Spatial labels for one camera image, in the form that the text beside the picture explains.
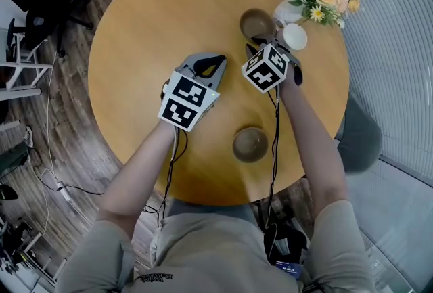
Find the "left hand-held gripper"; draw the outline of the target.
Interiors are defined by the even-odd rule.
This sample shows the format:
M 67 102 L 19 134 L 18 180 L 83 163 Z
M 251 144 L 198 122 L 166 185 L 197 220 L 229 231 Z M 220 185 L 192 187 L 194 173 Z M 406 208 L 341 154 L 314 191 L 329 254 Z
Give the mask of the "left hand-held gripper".
M 213 107 L 227 58 L 219 53 L 196 53 L 186 57 L 163 88 L 158 118 L 190 132 Z

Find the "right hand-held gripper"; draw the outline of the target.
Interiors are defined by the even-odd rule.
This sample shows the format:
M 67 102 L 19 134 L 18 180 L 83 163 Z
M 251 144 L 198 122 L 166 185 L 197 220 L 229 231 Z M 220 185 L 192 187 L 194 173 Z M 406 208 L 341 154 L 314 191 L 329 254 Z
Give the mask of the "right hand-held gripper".
M 289 66 L 294 69 L 295 84 L 302 84 L 300 61 L 274 36 L 253 36 L 245 50 L 248 61 L 242 66 L 242 74 L 261 93 L 268 92 L 286 80 Z

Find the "person's left forearm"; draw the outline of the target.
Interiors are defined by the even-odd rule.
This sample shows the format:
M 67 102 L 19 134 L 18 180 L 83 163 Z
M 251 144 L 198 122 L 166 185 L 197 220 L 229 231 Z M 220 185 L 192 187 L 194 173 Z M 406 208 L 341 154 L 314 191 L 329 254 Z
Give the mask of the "person's left forearm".
M 104 192 L 99 220 L 109 221 L 133 237 L 174 140 L 174 126 L 159 121 Z

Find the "person's right forearm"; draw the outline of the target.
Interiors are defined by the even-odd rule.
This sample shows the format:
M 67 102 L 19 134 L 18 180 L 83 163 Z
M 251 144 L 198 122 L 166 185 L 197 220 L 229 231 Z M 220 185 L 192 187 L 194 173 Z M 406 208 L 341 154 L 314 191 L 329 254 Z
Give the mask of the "person's right forearm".
M 313 212 L 318 216 L 333 202 L 348 199 L 343 163 L 333 139 L 293 76 L 281 84 L 280 96 L 309 181 Z

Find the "white mug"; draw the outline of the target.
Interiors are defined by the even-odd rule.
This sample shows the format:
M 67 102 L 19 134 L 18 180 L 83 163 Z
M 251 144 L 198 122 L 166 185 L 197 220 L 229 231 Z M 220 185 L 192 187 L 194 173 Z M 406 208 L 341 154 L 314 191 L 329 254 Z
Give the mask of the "white mug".
M 307 34 L 303 27 L 290 23 L 282 30 L 282 39 L 291 49 L 300 51 L 307 45 Z

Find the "white vase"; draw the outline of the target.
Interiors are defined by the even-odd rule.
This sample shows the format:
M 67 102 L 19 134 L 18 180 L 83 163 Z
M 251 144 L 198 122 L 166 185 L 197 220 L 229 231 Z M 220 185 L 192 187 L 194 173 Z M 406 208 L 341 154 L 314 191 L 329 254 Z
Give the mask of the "white vase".
M 291 23 L 296 23 L 303 18 L 302 12 L 304 5 L 295 6 L 290 3 L 291 1 L 292 0 L 283 0 L 273 12 L 273 19 L 280 28 Z

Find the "white window blinds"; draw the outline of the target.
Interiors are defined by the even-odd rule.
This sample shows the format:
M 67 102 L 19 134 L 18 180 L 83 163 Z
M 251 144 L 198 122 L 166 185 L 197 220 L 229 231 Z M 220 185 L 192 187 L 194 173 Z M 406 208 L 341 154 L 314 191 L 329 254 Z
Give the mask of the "white window blinds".
M 342 33 L 383 157 L 433 186 L 433 0 L 361 0 Z

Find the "person's grey-blue trousers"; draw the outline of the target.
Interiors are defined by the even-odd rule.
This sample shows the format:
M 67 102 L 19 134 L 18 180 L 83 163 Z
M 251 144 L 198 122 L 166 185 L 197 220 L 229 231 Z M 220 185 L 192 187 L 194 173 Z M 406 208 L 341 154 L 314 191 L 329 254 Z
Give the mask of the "person's grey-blue trousers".
M 255 220 L 254 213 L 248 204 L 237 206 L 205 206 L 173 199 L 167 212 L 167 216 L 174 216 L 184 213 L 214 213 L 247 221 Z

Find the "white folding stool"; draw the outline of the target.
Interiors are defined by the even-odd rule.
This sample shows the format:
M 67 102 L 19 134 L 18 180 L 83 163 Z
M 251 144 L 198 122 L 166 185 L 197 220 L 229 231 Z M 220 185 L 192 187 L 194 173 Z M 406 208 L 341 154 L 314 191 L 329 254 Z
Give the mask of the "white folding stool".
M 15 19 L 12 18 L 5 36 L 5 46 L 0 47 L 0 92 L 12 93 L 36 89 L 40 79 L 48 71 L 53 70 L 54 62 L 41 64 L 37 56 L 38 48 L 47 42 L 47 39 L 29 49 L 24 31 L 24 27 L 15 26 Z M 25 69 L 34 72 L 34 79 L 28 85 L 16 85 Z

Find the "white desk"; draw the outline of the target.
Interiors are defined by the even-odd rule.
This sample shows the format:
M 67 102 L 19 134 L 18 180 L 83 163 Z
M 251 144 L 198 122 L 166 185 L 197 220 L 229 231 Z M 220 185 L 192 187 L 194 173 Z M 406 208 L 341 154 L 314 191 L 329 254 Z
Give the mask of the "white desk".
M 15 19 L 15 26 L 24 23 L 24 12 L 13 4 L 11 0 L 0 0 L 0 47 L 5 46 L 5 36 L 11 19 Z M 28 47 L 28 35 L 26 34 L 26 45 Z M 32 70 L 25 69 L 20 75 L 16 85 L 28 85 L 34 79 L 35 74 Z M 13 99 L 20 99 L 25 97 L 32 97 L 41 94 L 41 89 L 36 88 L 27 91 L 16 91 L 12 93 L 0 92 L 0 106 L 5 105 Z

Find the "white power strip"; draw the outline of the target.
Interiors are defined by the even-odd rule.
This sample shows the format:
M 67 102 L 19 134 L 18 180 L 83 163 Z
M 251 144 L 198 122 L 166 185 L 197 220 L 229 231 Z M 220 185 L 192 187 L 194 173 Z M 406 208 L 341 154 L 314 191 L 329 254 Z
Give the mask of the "white power strip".
M 56 183 L 56 186 L 57 186 L 57 191 L 59 191 L 61 193 L 61 195 L 63 196 L 65 201 L 67 201 L 67 202 L 71 201 L 70 195 L 69 195 L 68 191 L 66 190 L 66 186 L 61 181 L 58 181 Z

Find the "person's grey t-shirt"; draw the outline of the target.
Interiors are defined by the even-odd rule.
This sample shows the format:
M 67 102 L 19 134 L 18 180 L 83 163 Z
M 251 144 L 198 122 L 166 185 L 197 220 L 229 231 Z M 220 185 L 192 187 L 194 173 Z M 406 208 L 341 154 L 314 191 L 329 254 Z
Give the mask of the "person's grey t-shirt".
M 167 217 L 152 241 L 152 266 L 133 275 L 128 235 L 98 221 L 68 259 L 56 293 L 375 293 L 352 204 L 340 200 L 315 221 L 300 278 L 267 260 L 263 234 L 243 219 L 214 213 Z

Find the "phone with blue screen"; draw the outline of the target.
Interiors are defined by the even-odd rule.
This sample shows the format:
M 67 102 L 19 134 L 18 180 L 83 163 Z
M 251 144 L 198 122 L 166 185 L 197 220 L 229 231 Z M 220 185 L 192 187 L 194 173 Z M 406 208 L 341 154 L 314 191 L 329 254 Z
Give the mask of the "phone with blue screen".
M 283 272 L 291 275 L 296 280 L 299 280 L 303 266 L 298 263 L 287 263 L 283 261 L 276 261 L 275 266 Z

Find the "black oval object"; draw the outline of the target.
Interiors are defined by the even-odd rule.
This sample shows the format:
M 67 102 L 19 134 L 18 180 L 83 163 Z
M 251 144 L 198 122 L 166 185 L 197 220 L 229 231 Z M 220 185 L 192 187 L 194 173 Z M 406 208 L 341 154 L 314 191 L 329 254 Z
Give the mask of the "black oval object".
M 0 201 L 17 199 L 18 194 L 12 187 L 6 184 L 0 184 Z

